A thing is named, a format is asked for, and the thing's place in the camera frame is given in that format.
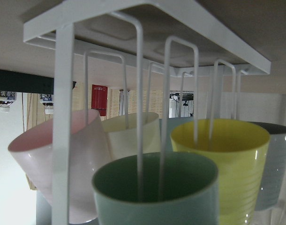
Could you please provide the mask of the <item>green plastic cup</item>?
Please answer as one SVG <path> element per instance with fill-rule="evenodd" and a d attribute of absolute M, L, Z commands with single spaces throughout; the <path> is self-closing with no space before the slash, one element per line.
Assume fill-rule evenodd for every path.
<path fill-rule="evenodd" d="M 217 225 L 218 168 L 201 155 L 166 154 L 159 188 L 159 153 L 143 156 L 143 193 L 138 193 L 137 157 L 115 160 L 92 178 L 101 225 Z"/>

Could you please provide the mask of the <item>blue plastic cup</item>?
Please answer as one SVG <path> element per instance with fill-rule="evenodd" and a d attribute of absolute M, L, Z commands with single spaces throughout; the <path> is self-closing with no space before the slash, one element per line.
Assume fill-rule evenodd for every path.
<path fill-rule="evenodd" d="M 165 152 L 172 152 L 173 147 L 171 143 L 170 134 L 171 132 L 179 125 L 191 122 L 194 120 L 194 117 L 181 117 L 181 118 L 168 118 L 167 127 L 166 127 L 166 148 Z"/>

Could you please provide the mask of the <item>black tool stand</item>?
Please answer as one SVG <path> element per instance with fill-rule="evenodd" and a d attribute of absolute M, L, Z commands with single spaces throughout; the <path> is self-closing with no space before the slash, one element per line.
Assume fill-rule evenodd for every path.
<path fill-rule="evenodd" d="M 0 91 L 54 94 L 54 78 L 0 69 Z"/>

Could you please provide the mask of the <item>cream plastic cup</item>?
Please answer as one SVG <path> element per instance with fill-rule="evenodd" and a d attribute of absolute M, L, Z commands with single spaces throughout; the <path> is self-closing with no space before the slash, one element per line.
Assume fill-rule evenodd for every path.
<path fill-rule="evenodd" d="M 111 157 L 117 160 L 137 154 L 136 113 L 128 115 L 126 129 L 124 115 L 102 121 Z M 161 148 L 159 115 L 143 113 L 143 153 L 159 152 Z"/>

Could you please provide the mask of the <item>yellow plastic cup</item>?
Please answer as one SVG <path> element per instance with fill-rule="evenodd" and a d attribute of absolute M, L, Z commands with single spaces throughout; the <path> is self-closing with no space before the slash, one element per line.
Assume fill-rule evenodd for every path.
<path fill-rule="evenodd" d="M 270 142 L 269 132 L 251 122 L 215 119 L 198 121 L 198 142 L 194 122 L 175 127 L 170 134 L 175 152 L 193 152 L 213 160 L 219 170 L 221 225 L 249 225 Z"/>

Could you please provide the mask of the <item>aluminium frame post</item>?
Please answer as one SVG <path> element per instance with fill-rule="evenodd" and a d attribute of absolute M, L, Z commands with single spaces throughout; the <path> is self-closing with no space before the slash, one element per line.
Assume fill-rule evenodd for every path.
<path fill-rule="evenodd" d="M 124 100 L 124 90 L 120 89 L 120 100 L 119 100 L 119 116 L 122 116 L 125 114 L 125 103 L 128 105 L 128 100 L 129 100 L 129 93 L 130 91 L 127 91 L 127 98 Z"/>

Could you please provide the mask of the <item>grey plastic cup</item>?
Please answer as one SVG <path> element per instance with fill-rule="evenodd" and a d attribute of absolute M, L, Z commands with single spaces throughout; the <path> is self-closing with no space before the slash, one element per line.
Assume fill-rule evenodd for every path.
<path fill-rule="evenodd" d="M 279 198 L 286 170 L 286 126 L 267 122 L 253 122 L 266 129 L 270 143 L 266 155 L 255 211 L 274 207 Z"/>

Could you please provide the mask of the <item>red box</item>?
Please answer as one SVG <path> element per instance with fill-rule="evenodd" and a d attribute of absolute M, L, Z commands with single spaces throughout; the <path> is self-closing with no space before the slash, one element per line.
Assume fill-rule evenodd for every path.
<path fill-rule="evenodd" d="M 106 116 L 108 87 L 92 85 L 91 109 L 99 111 L 100 116 Z"/>

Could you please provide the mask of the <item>pink plastic cup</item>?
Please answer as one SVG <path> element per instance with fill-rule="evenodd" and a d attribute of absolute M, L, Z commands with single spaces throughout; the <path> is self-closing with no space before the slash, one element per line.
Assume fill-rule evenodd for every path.
<path fill-rule="evenodd" d="M 71 224 L 97 217 L 91 180 L 111 161 L 97 110 L 72 112 L 70 128 L 41 123 L 15 138 L 8 151 L 45 199 L 69 214 Z"/>

